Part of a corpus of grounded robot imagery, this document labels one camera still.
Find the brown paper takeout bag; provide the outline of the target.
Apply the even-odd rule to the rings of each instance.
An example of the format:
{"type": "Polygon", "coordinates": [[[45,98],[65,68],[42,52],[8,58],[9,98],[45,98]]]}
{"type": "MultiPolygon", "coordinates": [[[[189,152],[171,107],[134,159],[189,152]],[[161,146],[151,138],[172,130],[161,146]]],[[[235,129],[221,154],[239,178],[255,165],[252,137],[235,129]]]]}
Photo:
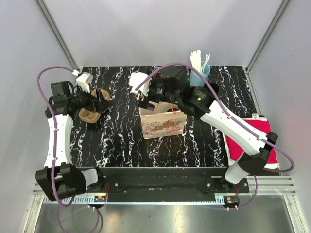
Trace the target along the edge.
{"type": "Polygon", "coordinates": [[[139,108],[144,139],[153,139],[183,133],[187,115],[175,104],[167,102],[151,103],[155,108],[139,108]]]}

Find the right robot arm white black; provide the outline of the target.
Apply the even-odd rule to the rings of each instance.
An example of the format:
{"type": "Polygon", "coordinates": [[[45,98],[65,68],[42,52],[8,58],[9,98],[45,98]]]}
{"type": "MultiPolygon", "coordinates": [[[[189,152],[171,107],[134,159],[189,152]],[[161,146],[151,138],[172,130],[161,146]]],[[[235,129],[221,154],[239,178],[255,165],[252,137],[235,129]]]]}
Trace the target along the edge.
{"type": "Polygon", "coordinates": [[[278,135],[256,129],[227,109],[216,99],[217,85],[193,87],[186,71],[178,66],[165,67],[143,77],[136,87],[141,107],[148,108],[151,101],[175,104],[186,115],[219,129],[242,148],[240,158],[229,166],[220,181],[222,190],[232,192],[243,178],[264,169],[278,135]]]}

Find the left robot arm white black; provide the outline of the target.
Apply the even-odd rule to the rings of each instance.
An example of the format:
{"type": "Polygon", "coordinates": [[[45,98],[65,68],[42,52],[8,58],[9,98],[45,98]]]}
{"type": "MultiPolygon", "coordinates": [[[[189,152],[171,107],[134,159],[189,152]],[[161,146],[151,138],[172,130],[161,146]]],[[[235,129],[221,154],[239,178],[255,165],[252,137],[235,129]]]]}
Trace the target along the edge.
{"type": "Polygon", "coordinates": [[[90,91],[87,84],[73,86],[69,81],[52,83],[51,90],[45,111],[50,129],[48,155],[35,179],[50,201],[74,198],[89,188],[100,192],[105,186],[100,170],[81,171],[72,163],[71,130],[75,113],[87,123],[96,123],[112,105],[109,94],[102,89],[90,91]]]}

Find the cardboard cup carrier left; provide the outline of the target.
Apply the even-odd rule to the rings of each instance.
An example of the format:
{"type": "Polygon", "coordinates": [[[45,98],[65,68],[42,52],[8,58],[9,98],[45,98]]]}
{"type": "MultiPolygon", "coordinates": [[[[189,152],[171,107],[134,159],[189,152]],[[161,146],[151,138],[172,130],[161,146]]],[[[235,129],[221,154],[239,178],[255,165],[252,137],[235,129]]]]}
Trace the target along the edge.
{"type": "MultiPolygon", "coordinates": [[[[99,89],[99,90],[102,96],[106,100],[110,100],[110,95],[106,90],[104,89],[99,89]]],[[[81,121],[90,123],[90,124],[95,124],[99,120],[102,114],[99,112],[96,112],[94,109],[90,110],[90,108],[89,109],[82,108],[78,115],[81,121]]]]}

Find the light blue cup holder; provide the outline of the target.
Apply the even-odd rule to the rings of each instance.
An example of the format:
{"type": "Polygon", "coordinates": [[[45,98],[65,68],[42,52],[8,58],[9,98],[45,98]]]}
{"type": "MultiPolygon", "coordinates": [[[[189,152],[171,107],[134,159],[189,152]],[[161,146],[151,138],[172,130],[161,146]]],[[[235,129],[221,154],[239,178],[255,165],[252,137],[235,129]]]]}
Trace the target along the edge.
{"type": "MultiPolygon", "coordinates": [[[[210,74],[210,65],[206,64],[204,67],[204,71],[202,73],[202,77],[204,78],[204,80],[208,81],[209,74],[210,74]]],[[[194,87],[198,87],[198,86],[203,87],[205,85],[205,82],[194,71],[191,71],[190,73],[189,82],[190,82],[190,85],[194,87]]]]}

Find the black ribbed cup stack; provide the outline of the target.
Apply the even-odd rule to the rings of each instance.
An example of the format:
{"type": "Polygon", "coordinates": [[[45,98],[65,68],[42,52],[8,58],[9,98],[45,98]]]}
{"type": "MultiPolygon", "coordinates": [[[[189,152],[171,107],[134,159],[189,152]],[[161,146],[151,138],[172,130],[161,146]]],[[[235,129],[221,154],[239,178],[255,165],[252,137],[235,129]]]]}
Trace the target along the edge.
{"type": "Polygon", "coordinates": [[[216,93],[216,94],[218,94],[218,92],[219,92],[219,86],[216,84],[216,83],[208,83],[210,86],[211,86],[211,88],[214,90],[214,92],[216,93]]]}

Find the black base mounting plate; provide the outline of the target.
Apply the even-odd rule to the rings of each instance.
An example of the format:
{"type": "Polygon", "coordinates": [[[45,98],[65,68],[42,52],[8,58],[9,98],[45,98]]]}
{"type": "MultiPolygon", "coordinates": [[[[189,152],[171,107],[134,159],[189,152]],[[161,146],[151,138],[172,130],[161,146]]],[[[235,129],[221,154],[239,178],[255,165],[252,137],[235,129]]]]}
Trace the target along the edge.
{"type": "Polygon", "coordinates": [[[88,193],[108,192],[108,203],[201,204],[215,194],[248,194],[246,178],[238,184],[224,180],[225,168],[100,168],[100,181],[88,193]]]}

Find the white tray under cloth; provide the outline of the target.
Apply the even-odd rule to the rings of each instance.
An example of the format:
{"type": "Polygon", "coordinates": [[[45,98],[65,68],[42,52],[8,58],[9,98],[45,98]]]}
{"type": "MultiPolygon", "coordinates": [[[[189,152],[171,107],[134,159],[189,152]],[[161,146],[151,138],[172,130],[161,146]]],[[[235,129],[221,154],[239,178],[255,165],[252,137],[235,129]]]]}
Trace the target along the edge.
{"type": "MultiPolygon", "coordinates": [[[[263,131],[265,133],[269,133],[271,131],[269,121],[263,116],[254,117],[253,114],[250,118],[244,118],[244,121],[253,126],[254,128],[263,131]]],[[[243,153],[243,149],[230,137],[223,134],[225,151],[227,153],[228,165],[232,165],[243,153]]],[[[267,164],[265,165],[266,169],[277,169],[279,167],[279,163],[277,160],[276,152],[273,149],[270,153],[270,157],[268,159],[267,164]]]]}

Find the aluminium front rail frame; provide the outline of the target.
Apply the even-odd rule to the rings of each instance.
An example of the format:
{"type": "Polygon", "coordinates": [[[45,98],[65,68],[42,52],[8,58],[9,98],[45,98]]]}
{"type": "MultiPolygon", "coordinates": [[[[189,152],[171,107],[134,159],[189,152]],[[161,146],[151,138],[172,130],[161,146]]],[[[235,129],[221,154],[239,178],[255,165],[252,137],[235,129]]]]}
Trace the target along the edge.
{"type": "Polygon", "coordinates": [[[25,233],[308,233],[291,177],[249,176],[225,191],[220,170],[107,170],[107,189],[67,208],[36,186],[25,233]]]}

